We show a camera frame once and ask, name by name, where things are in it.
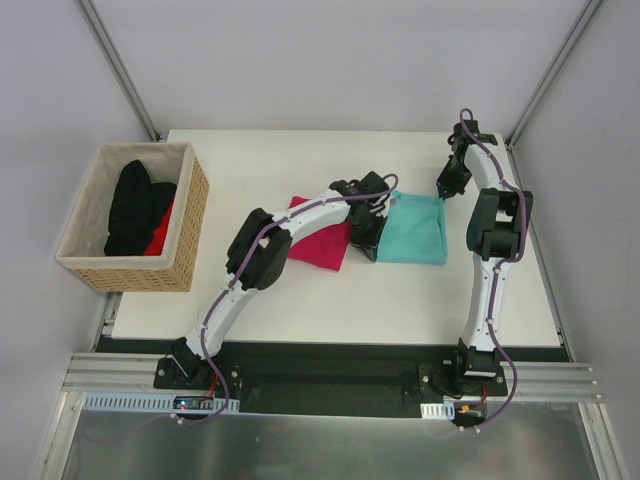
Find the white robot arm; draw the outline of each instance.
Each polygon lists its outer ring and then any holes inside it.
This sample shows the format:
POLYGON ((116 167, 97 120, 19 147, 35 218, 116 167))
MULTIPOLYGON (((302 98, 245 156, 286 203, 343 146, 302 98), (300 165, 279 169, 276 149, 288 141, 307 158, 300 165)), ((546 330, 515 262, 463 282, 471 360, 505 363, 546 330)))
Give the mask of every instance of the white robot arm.
POLYGON ((467 229, 474 277, 469 317, 458 342, 453 384, 459 386, 464 382, 491 382, 502 372, 496 352, 502 298, 509 271, 522 254, 533 196, 505 181, 497 161, 496 138, 480 133, 473 118, 461 117, 449 144, 453 154, 437 181, 440 197, 464 194, 471 178, 479 190, 467 229))
MULTIPOLYGON (((351 206, 344 201, 344 198, 337 191, 329 189, 319 197, 274 214, 272 222, 278 224, 281 230, 289 233, 291 238, 289 246, 291 247, 318 230, 347 220, 351 206)), ((246 288, 241 281, 234 283, 234 278, 235 275, 232 273, 225 275, 224 286, 220 289, 217 297, 221 300, 214 307, 213 317, 205 317, 203 323, 196 326, 186 337, 187 346, 201 358, 204 358, 201 335, 205 336, 208 353, 210 355, 218 353, 227 332, 240 311, 258 293, 257 287, 246 288)))

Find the wicker basket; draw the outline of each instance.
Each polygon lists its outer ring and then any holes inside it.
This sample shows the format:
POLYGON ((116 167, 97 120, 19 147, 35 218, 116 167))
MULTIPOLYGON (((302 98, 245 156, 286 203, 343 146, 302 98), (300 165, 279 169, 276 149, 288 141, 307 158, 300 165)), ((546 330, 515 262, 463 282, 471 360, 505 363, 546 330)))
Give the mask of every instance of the wicker basket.
POLYGON ((188 143, 100 147, 56 259, 101 292, 186 292, 191 288, 209 182, 188 143), (107 257, 111 202, 122 168, 140 160, 152 182, 178 188, 162 255, 107 257))

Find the turquoise towel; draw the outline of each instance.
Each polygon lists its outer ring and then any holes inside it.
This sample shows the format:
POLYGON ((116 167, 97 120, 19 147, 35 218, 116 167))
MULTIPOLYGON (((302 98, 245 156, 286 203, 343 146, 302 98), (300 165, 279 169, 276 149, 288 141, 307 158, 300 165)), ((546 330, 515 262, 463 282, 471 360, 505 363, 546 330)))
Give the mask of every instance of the turquoise towel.
POLYGON ((444 201, 393 192, 392 207, 378 246, 378 262, 447 263, 444 201))

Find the white wall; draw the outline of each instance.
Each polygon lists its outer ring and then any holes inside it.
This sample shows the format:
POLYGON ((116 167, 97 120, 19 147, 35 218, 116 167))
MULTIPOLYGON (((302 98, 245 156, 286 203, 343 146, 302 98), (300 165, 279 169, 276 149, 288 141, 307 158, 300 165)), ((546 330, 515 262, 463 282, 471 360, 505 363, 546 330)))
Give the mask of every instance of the white wall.
POLYGON ((101 296, 54 261, 97 146, 145 141, 72 1, 0 5, 0 477, 27 478, 101 296))
POLYGON ((509 133, 585 0, 96 0, 158 128, 509 133))
POLYGON ((640 3, 606 2, 516 148, 561 315, 640 478, 640 3))

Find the white tabletop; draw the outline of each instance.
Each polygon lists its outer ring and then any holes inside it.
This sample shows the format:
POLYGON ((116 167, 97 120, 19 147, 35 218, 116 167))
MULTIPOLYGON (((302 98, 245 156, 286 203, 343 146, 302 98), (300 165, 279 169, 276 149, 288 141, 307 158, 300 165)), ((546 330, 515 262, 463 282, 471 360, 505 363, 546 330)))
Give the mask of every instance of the white tabletop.
MULTIPOLYGON (((221 286, 226 252, 248 213, 286 209, 293 195, 314 197, 334 180, 370 170, 397 173, 399 190, 437 195, 449 133, 172 130, 191 142, 211 189, 193 285, 187 293, 125 293, 112 336, 185 335, 221 286)), ((511 168, 501 142, 500 161, 511 168)), ((283 275, 242 311, 227 339, 237 341, 455 344, 467 320, 473 264, 465 234, 477 199, 471 182, 445 203, 445 266, 374 264, 352 248, 339 273, 289 260, 283 275)), ((509 276, 501 340, 511 346, 559 345, 536 255, 527 244, 509 276)))

